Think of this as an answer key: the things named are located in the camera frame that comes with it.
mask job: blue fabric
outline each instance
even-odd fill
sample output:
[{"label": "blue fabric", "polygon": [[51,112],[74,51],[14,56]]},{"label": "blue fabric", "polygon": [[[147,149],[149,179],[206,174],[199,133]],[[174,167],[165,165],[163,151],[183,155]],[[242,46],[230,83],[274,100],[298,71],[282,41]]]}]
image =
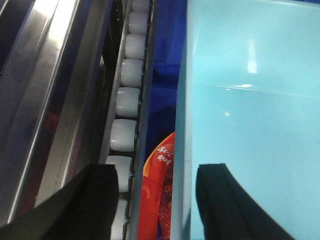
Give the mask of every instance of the blue fabric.
[{"label": "blue fabric", "polygon": [[175,131],[177,86],[186,38],[187,0],[159,0],[145,158]]}]

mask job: stainless steel panel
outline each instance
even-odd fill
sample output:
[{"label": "stainless steel panel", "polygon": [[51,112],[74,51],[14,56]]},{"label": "stainless steel panel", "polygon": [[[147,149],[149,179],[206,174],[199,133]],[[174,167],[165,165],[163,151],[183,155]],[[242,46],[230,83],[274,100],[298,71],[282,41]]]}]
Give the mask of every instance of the stainless steel panel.
[{"label": "stainless steel panel", "polygon": [[60,190],[91,161],[91,152],[84,149],[84,141],[111,8],[110,0],[92,2],[37,205]]},{"label": "stainless steel panel", "polygon": [[87,20],[85,2],[37,0],[1,77],[0,226],[16,214],[67,42]]}]

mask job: white roller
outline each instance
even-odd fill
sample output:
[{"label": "white roller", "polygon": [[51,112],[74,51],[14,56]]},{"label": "white roller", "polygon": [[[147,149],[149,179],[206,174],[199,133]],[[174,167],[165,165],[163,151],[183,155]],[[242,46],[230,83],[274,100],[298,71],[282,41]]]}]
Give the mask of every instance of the white roller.
[{"label": "white roller", "polygon": [[148,13],[133,11],[129,15],[129,32],[131,34],[147,34]]},{"label": "white roller", "polygon": [[143,65],[142,60],[124,59],[121,66],[121,84],[124,87],[141,88]]},{"label": "white roller", "polygon": [[108,156],[105,161],[108,165],[114,165],[118,175],[119,192],[129,191],[130,166],[132,157],[128,156]]},{"label": "white roller", "polygon": [[125,56],[127,59],[145,59],[146,36],[128,34],[125,39]]},{"label": "white roller", "polygon": [[111,127],[110,147],[120,152],[135,150],[137,121],[130,119],[115,119]]},{"label": "white roller", "polygon": [[127,201],[120,199],[116,208],[115,217],[111,226],[111,240],[124,239],[124,225],[126,224]]},{"label": "white roller", "polygon": [[116,114],[126,118],[138,117],[140,89],[119,87],[116,95]]},{"label": "white roller", "polygon": [[150,0],[133,0],[132,9],[133,11],[149,12]]}]

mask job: light blue surface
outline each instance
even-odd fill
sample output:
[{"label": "light blue surface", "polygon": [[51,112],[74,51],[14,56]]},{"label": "light blue surface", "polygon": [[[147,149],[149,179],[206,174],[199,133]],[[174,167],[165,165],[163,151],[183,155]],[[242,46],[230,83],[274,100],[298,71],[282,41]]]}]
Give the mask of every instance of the light blue surface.
[{"label": "light blue surface", "polygon": [[204,239],[198,166],[226,163],[294,238],[319,240],[320,7],[189,0],[187,22],[189,104],[177,127],[192,135],[184,140],[191,149],[184,157],[192,156],[191,239]]}]

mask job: light blue panel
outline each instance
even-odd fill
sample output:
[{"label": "light blue panel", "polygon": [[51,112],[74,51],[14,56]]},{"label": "light blue panel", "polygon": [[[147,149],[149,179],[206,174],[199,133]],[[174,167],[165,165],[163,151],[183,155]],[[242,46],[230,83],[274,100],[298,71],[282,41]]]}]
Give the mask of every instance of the light blue panel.
[{"label": "light blue panel", "polygon": [[191,239],[204,239],[198,166],[226,163],[294,238],[319,240],[320,7],[189,0],[187,23]]}]

